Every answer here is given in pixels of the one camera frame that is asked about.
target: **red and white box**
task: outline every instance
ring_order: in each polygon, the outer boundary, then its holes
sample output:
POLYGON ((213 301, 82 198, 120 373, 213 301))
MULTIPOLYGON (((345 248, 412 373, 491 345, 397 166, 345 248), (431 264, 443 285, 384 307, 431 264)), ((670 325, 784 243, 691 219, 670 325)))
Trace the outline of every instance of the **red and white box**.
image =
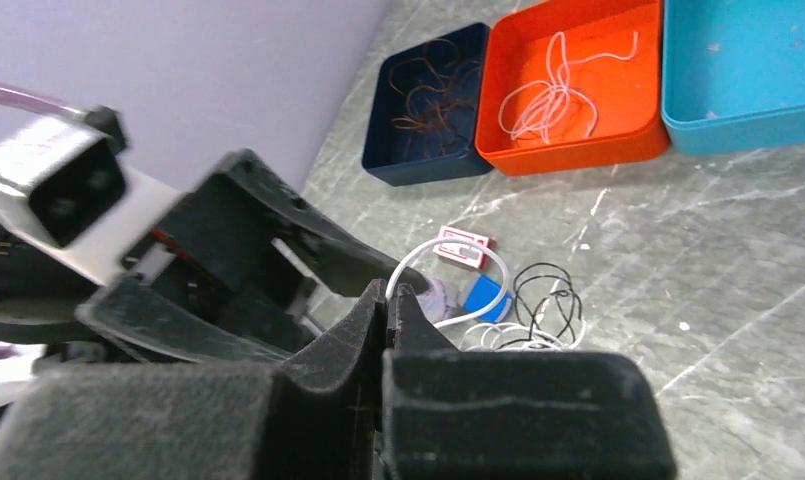
MULTIPOLYGON (((437 235, 437 238, 463 238, 491 249, 494 246, 493 240, 488 237, 457 228, 447 227, 446 225, 440 227, 440 233, 437 235)), ((487 265, 487 255, 466 245, 453 243, 435 245, 434 253, 455 263, 473 267, 476 270, 482 270, 485 265, 487 265)))

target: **light blue bin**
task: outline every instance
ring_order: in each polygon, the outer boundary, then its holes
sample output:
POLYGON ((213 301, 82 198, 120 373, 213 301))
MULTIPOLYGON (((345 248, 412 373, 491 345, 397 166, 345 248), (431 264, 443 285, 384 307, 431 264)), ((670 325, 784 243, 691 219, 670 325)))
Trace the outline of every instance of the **light blue bin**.
POLYGON ((662 72, 683 153, 805 143, 805 0, 667 0, 662 72))

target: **plastic container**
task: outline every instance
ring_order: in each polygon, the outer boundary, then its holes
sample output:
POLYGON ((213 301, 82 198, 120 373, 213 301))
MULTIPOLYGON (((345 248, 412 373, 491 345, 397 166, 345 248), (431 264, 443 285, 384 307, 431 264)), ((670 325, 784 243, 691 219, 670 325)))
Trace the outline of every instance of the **plastic container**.
POLYGON ((368 173, 401 186, 493 169, 473 147, 489 33, 475 23, 384 61, 361 159, 368 173), (405 116, 427 127, 413 130, 413 122, 398 120, 405 116))
POLYGON ((664 122, 692 155, 805 143, 805 0, 668 0, 664 122))
MULTIPOLYGON (((479 153, 506 175, 634 162, 663 153, 669 138, 660 114, 661 20, 661 0, 550 0, 499 20, 484 65, 476 132, 479 153), (637 52, 628 61, 601 58, 571 65, 571 86, 599 110, 589 138, 582 137, 592 109, 574 100, 552 131, 550 144, 531 134, 511 140, 498 123, 500 105, 518 87, 549 79, 547 47, 559 31, 566 35, 568 60, 603 52, 627 56, 634 32, 637 52)), ((553 68, 560 58, 553 55, 553 68)), ((537 92, 527 93, 508 104, 506 119, 517 118, 537 92)))

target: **tabletop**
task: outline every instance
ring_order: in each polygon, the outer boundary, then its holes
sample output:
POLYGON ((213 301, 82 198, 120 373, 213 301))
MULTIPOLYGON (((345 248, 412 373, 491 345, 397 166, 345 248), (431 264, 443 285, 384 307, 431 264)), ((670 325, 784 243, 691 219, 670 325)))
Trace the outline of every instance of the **tabletop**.
MULTIPOLYGON (((362 170, 385 57, 531 3, 397 1, 305 198, 396 258, 451 225, 494 238, 515 272, 536 261, 565 267, 591 325, 581 349, 640 366, 680 478, 805 478, 805 145, 705 157, 671 149, 648 162, 400 188, 362 170)), ((455 285, 473 279, 434 255, 415 267, 455 285)), ((313 314, 328 323, 350 305, 320 292, 313 314)))

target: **orange bin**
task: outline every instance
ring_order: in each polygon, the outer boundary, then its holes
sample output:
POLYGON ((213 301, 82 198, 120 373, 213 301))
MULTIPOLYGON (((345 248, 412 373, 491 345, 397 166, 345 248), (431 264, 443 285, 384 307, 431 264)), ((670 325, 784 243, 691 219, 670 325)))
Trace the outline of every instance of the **orange bin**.
MULTIPOLYGON (((487 45, 475 145, 482 158, 505 175, 528 175, 583 167, 649 160, 670 140, 661 120, 662 0, 549 0, 508 15, 494 25, 487 45), (599 53, 626 57, 638 34, 635 56, 626 61, 598 58, 571 64, 570 86, 598 109, 588 138, 593 109, 572 95, 566 114, 549 131, 516 140, 499 126, 500 106, 511 92, 537 80, 549 81, 547 48, 563 31, 567 60, 599 53)), ((560 44, 550 66, 562 63, 560 44)), ((510 128, 533 97, 544 89, 524 90, 504 108, 510 128)))

